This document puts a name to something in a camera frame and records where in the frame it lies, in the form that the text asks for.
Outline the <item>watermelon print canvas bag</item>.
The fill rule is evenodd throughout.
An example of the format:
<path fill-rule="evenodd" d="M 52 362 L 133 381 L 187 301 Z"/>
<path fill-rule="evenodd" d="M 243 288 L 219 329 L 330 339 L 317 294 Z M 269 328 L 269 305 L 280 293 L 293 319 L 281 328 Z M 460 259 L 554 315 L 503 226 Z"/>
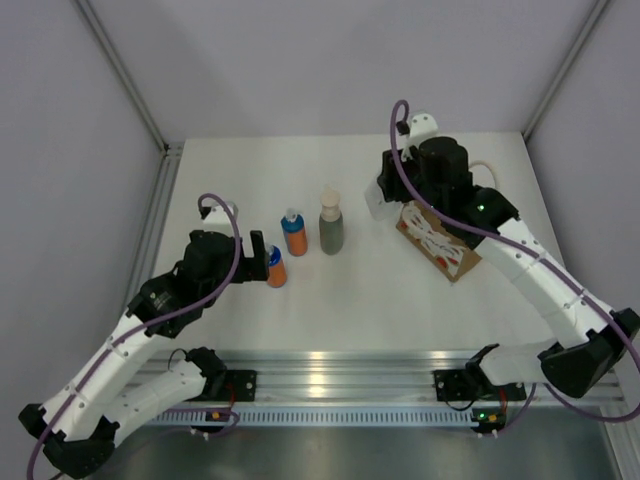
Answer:
<path fill-rule="evenodd" d="M 452 283 L 481 262 L 477 253 L 415 200 L 402 207 L 396 229 Z"/>

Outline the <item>green bottle beige cap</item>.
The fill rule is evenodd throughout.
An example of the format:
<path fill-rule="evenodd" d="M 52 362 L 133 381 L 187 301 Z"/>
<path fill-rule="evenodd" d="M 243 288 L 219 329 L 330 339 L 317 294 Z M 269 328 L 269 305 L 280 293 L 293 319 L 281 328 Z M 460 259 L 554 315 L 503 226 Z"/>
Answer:
<path fill-rule="evenodd" d="M 319 234 L 322 251 L 327 255 L 337 254 L 344 244 L 344 224 L 340 207 L 340 194 L 326 186 L 320 196 Z"/>

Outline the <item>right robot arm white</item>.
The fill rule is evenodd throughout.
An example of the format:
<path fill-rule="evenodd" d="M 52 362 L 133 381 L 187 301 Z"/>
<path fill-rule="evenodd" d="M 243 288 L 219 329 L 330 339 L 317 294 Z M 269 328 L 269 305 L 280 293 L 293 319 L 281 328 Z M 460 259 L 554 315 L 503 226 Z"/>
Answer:
<path fill-rule="evenodd" d="M 614 310 L 588 293 L 501 192 L 475 184 L 468 152 L 455 139 L 435 136 L 404 149 L 392 146 L 374 185 L 381 204 L 415 203 L 434 214 L 447 233 L 499 271 L 551 331 L 541 342 L 480 350 L 465 373 L 475 396 L 526 382 L 579 399 L 629 352 L 638 314 Z"/>

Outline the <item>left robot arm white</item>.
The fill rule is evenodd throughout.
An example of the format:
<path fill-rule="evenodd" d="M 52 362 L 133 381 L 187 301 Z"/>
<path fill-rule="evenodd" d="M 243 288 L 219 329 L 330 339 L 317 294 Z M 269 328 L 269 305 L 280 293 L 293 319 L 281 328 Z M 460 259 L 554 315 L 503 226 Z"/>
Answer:
<path fill-rule="evenodd" d="M 194 230 L 183 258 L 147 280 L 91 360 L 48 401 L 26 405 L 19 420 L 62 474 L 83 479 L 98 471 L 135 430 L 184 401 L 224 397 L 227 367 L 207 347 L 193 348 L 162 374 L 127 384 L 157 352 L 199 320 L 230 283 L 265 281 L 263 234 L 250 233 L 252 257 L 240 240 Z"/>

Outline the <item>blue orange spray bottle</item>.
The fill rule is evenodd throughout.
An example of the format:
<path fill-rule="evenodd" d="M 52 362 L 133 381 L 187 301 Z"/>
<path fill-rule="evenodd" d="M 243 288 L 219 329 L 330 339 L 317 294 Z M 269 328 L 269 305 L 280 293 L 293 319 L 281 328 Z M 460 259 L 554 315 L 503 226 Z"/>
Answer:
<path fill-rule="evenodd" d="M 288 208 L 280 224 L 289 253 L 296 257 L 305 255 L 308 241 L 302 215 L 295 209 Z"/>

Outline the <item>white bottle dark cap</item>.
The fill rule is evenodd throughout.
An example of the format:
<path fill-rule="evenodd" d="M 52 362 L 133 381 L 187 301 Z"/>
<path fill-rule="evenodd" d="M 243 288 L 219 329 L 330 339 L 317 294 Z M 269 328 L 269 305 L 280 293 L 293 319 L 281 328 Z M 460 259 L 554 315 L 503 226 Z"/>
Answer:
<path fill-rule="evenodd" d="M 369 183 L 364 192 L 364 198 L 372 218 L 376 221 L 391 217 L 402 207 L 401 202 L 385 200 L 382 188 L 376 180 Z"/>

